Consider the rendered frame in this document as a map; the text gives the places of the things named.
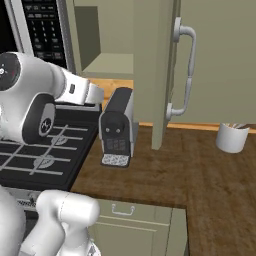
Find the black hob with grey grates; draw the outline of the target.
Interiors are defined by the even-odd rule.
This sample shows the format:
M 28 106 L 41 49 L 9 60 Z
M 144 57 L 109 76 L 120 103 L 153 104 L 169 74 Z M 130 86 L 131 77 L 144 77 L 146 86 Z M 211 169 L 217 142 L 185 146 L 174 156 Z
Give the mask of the black hob with grey grates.
M 0 185 L 28 211 L 40 192 L 68 191 L 98 134 L 99 104 L 59 104 L 51 132 L 42 142 L 24 145 L 0 140 Z

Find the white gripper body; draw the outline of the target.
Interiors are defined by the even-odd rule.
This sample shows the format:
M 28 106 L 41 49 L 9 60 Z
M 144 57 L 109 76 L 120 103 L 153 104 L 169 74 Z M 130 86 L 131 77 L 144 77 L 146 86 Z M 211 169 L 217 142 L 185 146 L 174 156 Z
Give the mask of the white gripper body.
M 86 104 L 101 104 L 104 100 L 104 89 L 90 83 L 86 91 Z

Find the olive green base cupboard door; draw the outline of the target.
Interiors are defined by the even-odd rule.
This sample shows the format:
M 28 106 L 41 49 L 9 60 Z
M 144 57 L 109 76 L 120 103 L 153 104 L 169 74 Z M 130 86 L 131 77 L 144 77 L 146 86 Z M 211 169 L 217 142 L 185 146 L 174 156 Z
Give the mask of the olive green base cupboard door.
M 98 222 L 89 233 L 102 256 L 165 256 L 169 226 Z

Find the olive green drawer front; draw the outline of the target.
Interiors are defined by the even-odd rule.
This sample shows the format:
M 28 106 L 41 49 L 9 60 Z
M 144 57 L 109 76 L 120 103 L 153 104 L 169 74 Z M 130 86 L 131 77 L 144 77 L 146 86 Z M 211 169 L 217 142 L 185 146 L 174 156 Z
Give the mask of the olive green drawer front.
M 169 207 L 121 202 L 113 200 L 98 200 L 100 216 L 98 223 L 131 225 L 168 226 L 171 222 L 172 209 Z

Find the black and silver microwave oven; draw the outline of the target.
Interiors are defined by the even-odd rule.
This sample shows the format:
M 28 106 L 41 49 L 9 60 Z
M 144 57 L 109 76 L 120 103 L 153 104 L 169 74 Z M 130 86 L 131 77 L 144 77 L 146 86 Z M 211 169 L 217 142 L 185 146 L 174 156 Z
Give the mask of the black and silver microwave oven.
M 0 53 L 7 51 L 75 73 L 66 0 L 0 0 Z

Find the black and silver coffee machine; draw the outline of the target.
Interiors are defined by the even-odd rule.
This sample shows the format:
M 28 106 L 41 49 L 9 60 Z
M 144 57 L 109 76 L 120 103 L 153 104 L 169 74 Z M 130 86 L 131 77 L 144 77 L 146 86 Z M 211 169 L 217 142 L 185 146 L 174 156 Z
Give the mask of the black and silver coffee machine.
M 127 168 L 134 155 L 139 124 L 133 120 L 134 93 L 119 87 L 111 95 L 99 117 L 99 139 L 104 166 Z

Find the olive green open cupboard door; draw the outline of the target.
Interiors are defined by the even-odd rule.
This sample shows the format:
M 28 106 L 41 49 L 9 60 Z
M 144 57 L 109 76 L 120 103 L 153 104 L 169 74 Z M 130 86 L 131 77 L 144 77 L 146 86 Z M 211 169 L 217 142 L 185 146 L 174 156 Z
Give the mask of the olive green open cupboard door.
M 180 7 L 181 0 L 134 1 L 134 119 L 153 124 L 154 150 L 161 147 L 168 124 L 176 62 L 173 31 Z

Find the olive green closed cupboard door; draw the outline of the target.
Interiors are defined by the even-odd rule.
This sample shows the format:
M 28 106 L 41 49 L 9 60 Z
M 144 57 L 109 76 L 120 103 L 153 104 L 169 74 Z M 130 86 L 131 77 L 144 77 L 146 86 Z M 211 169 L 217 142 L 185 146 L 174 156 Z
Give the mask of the olive green closed cupboard door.
M 181 0 L 196 31 L 187 111 L 174 122 L 256 123 L 256 0 Z

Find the white utensil pot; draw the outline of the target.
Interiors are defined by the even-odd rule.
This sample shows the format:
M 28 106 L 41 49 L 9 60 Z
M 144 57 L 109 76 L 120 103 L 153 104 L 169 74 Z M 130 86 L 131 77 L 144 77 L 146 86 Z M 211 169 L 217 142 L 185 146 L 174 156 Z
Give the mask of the white utensil pot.
M 248 128 L 233 128 L 220 124 L 216 137 L 216 146 L 227 153 L 240 153 L 248 137 Z

